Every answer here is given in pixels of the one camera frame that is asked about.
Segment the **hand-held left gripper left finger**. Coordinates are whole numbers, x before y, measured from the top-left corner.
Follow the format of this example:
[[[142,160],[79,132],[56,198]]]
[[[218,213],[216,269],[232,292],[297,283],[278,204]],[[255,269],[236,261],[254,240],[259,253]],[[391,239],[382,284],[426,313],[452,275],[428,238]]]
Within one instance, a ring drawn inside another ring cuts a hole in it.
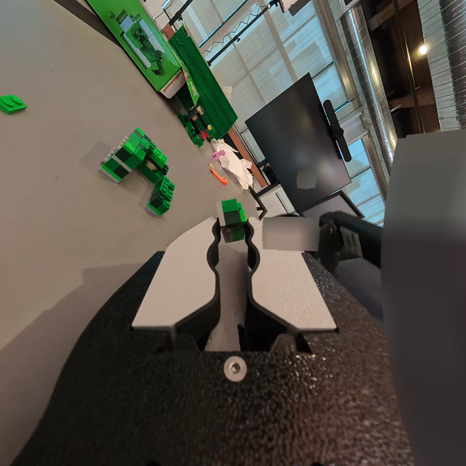
[[[132,322],[137,330],[190,334],[207,341],[220,319],[216,270],[220,224],[209,217],[183,233],[166,249]]]

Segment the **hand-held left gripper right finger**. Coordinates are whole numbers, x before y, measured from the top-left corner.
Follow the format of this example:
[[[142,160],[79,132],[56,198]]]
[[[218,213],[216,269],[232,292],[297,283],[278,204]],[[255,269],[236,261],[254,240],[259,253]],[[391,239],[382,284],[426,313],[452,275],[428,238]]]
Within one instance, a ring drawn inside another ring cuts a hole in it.
[[[316,218],[247,221],[248,299],[294,335],[337,328],[303,257],[318,243]]]

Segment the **small green brick block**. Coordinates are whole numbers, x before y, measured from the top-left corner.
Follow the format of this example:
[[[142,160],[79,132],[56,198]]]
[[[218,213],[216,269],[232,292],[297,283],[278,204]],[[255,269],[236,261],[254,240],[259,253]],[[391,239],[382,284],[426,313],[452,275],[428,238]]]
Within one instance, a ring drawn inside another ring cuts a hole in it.
[[[247,218],[242,204],[237,199],[216,203],[220,229],[226,243],[242,241],[245,238]]]

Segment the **green brick build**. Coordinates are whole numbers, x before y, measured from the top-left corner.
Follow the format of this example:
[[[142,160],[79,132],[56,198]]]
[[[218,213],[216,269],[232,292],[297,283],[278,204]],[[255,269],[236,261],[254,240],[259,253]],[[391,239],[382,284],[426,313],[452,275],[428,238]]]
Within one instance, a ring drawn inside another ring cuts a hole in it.
[[[115,183],[139,171],[153,184],[146,209],[158,217],[170,210],[175,184],[167,176],[167,157],[141,128],[137,127],[112,148],[102,160],[100,171]]]

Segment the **person's right forearm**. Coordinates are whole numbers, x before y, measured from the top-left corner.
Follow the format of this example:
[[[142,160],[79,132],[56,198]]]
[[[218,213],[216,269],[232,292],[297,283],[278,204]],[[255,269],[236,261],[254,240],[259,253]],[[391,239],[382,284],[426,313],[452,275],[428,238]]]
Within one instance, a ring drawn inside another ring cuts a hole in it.
[[[335,277],[378,322],[383,322],[381,269],[364,258],[340,261]]]

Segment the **grey desk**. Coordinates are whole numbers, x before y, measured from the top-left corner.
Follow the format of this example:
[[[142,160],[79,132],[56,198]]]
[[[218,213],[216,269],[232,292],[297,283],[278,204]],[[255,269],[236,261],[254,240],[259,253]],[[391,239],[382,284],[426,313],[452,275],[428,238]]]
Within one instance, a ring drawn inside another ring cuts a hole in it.
[[[211,174],[209,146],[190,141],[169,102],[120,46],[55,1],[1,1],[1,348],[85,284],[130,272],[179,235],[249,192]],[[136,127],[168,157],[176,189],[161,218],[139,172],[114,183],[105,155]]]

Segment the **black monitor stand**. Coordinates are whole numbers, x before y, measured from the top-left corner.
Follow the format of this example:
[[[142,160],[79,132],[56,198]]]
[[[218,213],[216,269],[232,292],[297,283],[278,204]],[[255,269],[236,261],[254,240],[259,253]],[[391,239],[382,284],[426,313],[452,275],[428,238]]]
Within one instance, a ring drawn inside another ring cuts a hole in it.
[[[261,190],[259,190],[258,192],[256,192],[254,190],[254,185],[249,187],[248,190],[249,192],[251,193],[253,199],[255,200],[255,202],[257,203],[257,211],[259,212],[259,220],[262,220],[265,216],[265,214],[267,213],[267,208],[266,206],[264,205],[263,201],[262,201],[262,198],[267,195],[267,194],[275,194],[276,191],[281,188],[282,186],[279,184],[276,176],[275,176],[275,173],[273,172],[273,170],[271,169],[269,163],[267,162],[267,160],[262,160],[261,162],[259,162],[259,164],[255,164],[256,168],[258,169],[259,173],[261,173],[262,175],[265,176],[265,180],[268,181],[269,178],[267,178],[267,174],[272,174],[272,181],[273,183],[270,183],[268,184],[267,186],[265,186],[264,188],[262,188]]]

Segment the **black video bar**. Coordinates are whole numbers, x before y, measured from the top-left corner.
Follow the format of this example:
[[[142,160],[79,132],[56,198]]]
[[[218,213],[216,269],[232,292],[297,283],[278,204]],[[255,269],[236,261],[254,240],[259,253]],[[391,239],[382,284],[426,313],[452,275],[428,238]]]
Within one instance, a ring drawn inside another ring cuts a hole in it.
[[[343,160],[345,162],[350,162],[352,160],[352,156],[351,156],[347,142],[344,137],[344,130],[340,126],[340,123],[336,117],[332,102],[329,99],[323,102],[323,109],[329,121],[329,125],[332,131],[332,137],[335,140],[335,142],[338,144]]]

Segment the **black monitor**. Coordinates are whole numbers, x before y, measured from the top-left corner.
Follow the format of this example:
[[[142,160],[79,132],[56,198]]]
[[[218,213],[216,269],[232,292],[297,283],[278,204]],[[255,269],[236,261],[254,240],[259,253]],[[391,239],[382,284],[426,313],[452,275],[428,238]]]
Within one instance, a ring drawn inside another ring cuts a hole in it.
[[[350,176],[310,74],[246,120],[295,211],[350,184]]]

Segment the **orange brick separator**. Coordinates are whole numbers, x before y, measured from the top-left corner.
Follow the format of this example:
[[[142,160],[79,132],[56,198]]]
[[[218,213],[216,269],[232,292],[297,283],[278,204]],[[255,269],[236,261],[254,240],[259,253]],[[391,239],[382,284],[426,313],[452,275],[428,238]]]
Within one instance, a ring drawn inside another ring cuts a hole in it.
[[[209,168],[213,176],[220,182],[222,185],[227,186],[229,184],[228,179],[225,177],[220,176],[214,169],[212,164],[209,164]]]

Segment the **brown wooden board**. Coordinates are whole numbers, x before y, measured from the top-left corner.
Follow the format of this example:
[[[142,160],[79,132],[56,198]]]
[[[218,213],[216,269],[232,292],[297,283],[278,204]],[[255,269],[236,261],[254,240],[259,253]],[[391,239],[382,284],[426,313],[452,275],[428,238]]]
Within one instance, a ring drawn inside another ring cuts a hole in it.
[[[250,154],[250,151],[248,150],[248,148],[242,142],[242,139],[239,136],[239,134],[237,133],[234,126],[232,126],[230,128],[230,130],[228,131],[228,136],[230,137],[234,147],[238,150],[241,157],[243,159],[248,160],[249,162],[251,162],[252,166],[251,166],[250,171],[252,172],[252,174],[256,178],[256,180],[258,181],[260,187],[265,188],[266,186],[268,186],[267,181],[265,180],[265,178],[262,175],[259,167],[257,166],[257,163],[255,162],[254,158]]]

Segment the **white crumpled paper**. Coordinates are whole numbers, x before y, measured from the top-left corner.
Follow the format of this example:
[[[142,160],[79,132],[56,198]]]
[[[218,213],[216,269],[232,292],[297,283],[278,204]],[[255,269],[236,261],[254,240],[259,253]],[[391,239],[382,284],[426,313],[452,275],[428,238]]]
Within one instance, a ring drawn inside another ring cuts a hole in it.
[[[244,190],[247,190],[249,187],[254,185],[253,176],[249,171],[252,166],[251,162],[243,158],[239,158],[238,151],[225,143],[223,139],[216,140],[213,138],[210,143],[214,152],[219,151],[220,149],[225,150],[225,155],[219,160],[220,165],[223,169],[235,176],[236,180]]]

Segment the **small brick figure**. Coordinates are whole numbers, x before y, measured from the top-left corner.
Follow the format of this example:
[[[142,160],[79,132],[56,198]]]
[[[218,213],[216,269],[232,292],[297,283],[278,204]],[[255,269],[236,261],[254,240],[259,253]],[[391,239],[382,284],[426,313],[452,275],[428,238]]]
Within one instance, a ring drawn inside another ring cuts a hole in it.
[[[211,141],[215,133],[213,125],[204,120],[204,113],[203,107],[199,104],[190,108],[187,113],[177,113],[188,136],[197,147],[201,147],[205,141]]]

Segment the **black light stand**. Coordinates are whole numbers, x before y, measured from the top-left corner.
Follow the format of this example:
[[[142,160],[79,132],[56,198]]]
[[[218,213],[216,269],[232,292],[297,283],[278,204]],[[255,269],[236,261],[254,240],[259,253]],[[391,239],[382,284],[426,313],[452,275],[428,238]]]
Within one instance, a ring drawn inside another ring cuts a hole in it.
[[[211,67],[213,62],[215,62],[222,54],[224,54],[231,45],[235,44],[236,42],[239,42],[241,40],[241,36],[248,31],[263,15],[265,15],[265,12],[269,11],[272,7],[282,7],[282,3],[279,0],[272,0],[269,2],[266,6],[259,7],[258,11],[256,14],[253,14],[252,19],[247,19],[246,23],[244,26],[239,30],[238,26],[233,32],[229,32],[227,34],[228,37],[230,37],[230,40],[226,42],[221,49],[215,53],[215,55],[211,56],[209,60],[207,60],[207,65]]]
[[[162,10],[168,17],[170,26],[182,19],[184,12],[193,2],[193,0],[167,0],[162,4]]]

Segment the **white light panel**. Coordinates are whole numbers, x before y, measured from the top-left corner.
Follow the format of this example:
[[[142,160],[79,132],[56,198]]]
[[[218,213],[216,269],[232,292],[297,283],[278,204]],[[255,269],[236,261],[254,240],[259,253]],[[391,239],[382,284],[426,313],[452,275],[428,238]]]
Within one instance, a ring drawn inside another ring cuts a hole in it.
[[[283,13],[289,12],[291,16],[295,16],[311,0],[279,0],[278,2]]]

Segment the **small green plate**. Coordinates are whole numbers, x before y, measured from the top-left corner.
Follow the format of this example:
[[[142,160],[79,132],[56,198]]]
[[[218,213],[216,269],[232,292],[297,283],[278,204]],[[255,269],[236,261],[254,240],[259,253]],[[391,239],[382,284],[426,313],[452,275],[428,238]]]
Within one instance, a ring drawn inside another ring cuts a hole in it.
[[[27,105],[15,95],[4,95],[0,97],[0,109],[3,113],[9,115],[19,111],[23,111]]]

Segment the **green toy box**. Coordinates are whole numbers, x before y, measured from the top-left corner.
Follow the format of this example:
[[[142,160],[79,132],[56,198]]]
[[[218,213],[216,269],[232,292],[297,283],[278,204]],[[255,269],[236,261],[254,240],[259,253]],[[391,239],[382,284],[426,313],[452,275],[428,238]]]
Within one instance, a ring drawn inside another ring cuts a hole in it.
[[[89,0],[154,89],[171,99],[186,84],[182,65],[166,37],[137,0]]]

